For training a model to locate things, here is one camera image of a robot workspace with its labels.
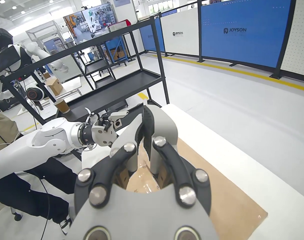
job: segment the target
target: metal bolt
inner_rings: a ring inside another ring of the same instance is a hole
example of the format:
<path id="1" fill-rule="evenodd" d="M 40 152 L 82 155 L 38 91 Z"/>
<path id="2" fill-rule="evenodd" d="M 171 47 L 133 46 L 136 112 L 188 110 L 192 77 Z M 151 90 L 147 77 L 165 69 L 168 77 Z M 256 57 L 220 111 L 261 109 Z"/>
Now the metal bolt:
<path id="1" fill-rule="evenodd" d="M 109 232 L 104 227 L 93 228 L 88 232 L 85 240 L 110 240 Z"/>
<path id="2" fill-rule="evenodd" d="M 196 202 L 196 193 L 195 191 L 188 186 L 182 187 L 179 189 L 178 194 L 180 196 L 181 202 L 186 205 L 194 205 Z"/>
<path id="3" fill-rule="evenodd" d="M 208 181 L 209 176 L 203 169 L 197 169 L 195 172 L 195 177 L 201 183 Z"/>
<path id="4" fill-rule="evenodd" d="M 166 139 L 162 136 L 157 136 L 156 138 L 154 138 L 154 143 L 158 147 L 162 147 L 166 144 Z"/>
<path id="5" fill-rule="evenodd" d="M 91 171 L 89 169 L 83 169 L 78 174 L 78 180 L 81 181 L 82 183 L 88 181 L 90 177 L 91 177 Z"/>
<path id="6" fill-rule="evenodd" d="M 132 152 L 135 150 L 135 145 L 133 143 L 126 143 L 123 148 L 126 152 Z"/>
<path id="7" fill-rule="evenodd" d="M 200 240 L 200 238 L 194 229 L 183 226 L 177 230 L 174 240 Z"/>
<path id="8" fill-rule="evenodd" d="M 102 186 L 94 187 L 89 194 L 89 202 L 92 205 L 101 204 L 107 196 L 107 191 Z"/>

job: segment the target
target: blue partition panel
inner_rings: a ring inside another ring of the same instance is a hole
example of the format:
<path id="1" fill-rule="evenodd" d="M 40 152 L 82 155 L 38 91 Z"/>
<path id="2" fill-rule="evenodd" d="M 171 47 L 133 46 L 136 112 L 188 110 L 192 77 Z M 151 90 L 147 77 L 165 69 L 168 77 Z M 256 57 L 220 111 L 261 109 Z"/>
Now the blue partition panel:
<path id="1" fill-rule="evenodd" d="M 276 67 L 290 0 L 231 0 L 201 7 L 202 56 Z"/>
<path id="2" fill-rule="evenodd" d="M 174 10 L 166 12 L 166 13 L 162 13 L 162 16 L 171 15 L 171 14 L 174 14 L 174 13 L 177 13 L 177 9 L 174 9 Z"/>
<path id="3" fill-rule="evenodd" d="M 159 18 L 155 18 L 155 27 L 156 27 L 157 37 L 159 39 L 160 50 L 161 50 L 161 52 L 164 52 L 164 43 L 163 43 L 162 30 L 161 30 L 161 22 L 160 22 Z M 154 39 L 153 39 L 153 35 L 152 35 L 152 27 L 150 25 L 142 27 L 142 28 L 140 28 L 140 33 L 141 33 L 144 49 L 156 51 L 155 43 L 154 43 Z"/>

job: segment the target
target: white floor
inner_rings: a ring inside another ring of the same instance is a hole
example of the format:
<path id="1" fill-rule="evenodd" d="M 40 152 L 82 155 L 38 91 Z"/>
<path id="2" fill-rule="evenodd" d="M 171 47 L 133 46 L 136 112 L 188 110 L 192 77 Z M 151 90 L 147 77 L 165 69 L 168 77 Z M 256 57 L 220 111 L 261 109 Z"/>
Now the white floor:
<path id="1" fill-rule="evenodd" d="M 153 55 L 142 55 L 142 62 L 144 68 L 159 73 L 158 62 Z M 214 130 L 304 196 L 304 91 L 201 65 L 164 58 L 163 64 L 170 103 Z M 137 61 L 133 61 L 127 67 L 116 67 L 113 71 L 119 78 L 138 68 Z M 237 66 L 235 69 L 251 70 Z M 84 78 L 82 85 L 83 94 L 90 91 Z M 151 87 L 150 91 L 156 102 L 165 105 L 162 83 Z M 137 95 L 127 101 L 130 107 L 142 102 Z M 34 122 L 28 113 L 16 116 L 19 109 L 17 106 L 5 114 L 13 118 L 22 131 Z M 67 156 L 63 161 L 75 172 L 81 168 L 81 163 L 73 156 Z M 36 178 L 26 177 L 33 189 L 42 191 Z M 73 201 L 70 195 L 49 184 L 47 189 L 69 202 Z M 43 218 L 26 214 L 20 222 L 15 222 L 9 208 L 4 208 L 0 211 L 0 239 L 39 239 L 44 223 Z M 49 221 L 43 239 L 60 240 L 63 235 L 60 228 Z"/>

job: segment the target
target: white partition panel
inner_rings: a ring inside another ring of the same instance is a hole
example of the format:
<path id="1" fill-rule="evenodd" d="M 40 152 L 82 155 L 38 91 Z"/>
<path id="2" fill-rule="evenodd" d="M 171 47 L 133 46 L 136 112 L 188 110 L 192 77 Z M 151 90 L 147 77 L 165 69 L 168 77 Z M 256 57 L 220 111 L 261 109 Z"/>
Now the white partition panel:
<path id="1" fill-rule="evenodd" d="M 304 75 L 304 0 L 297 0 L 281 70 Z"/>
<path id="2" fill-rule="evenodd" d="M 161 17 L 166 52 L 199 55 L 197 8 Z"/>

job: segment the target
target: sneaker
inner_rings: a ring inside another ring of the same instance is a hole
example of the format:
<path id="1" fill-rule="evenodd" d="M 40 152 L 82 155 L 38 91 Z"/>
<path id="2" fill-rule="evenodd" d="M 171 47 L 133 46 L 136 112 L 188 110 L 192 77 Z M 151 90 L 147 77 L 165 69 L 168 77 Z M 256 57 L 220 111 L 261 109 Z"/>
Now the sneaker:
<path id="1" fill-rule="evenodd" d="M 64 219 L 61 223 L 60 223 L 60 227 L 61 227 L 61 230 L 63 232 L 63 234 L 66 236 L 69 229 L 70 229 L 70 226 L 72 224 L 72 220 L 71 218 L 69 217 L 69 215 L 67 216 L 66 219 Z"/>

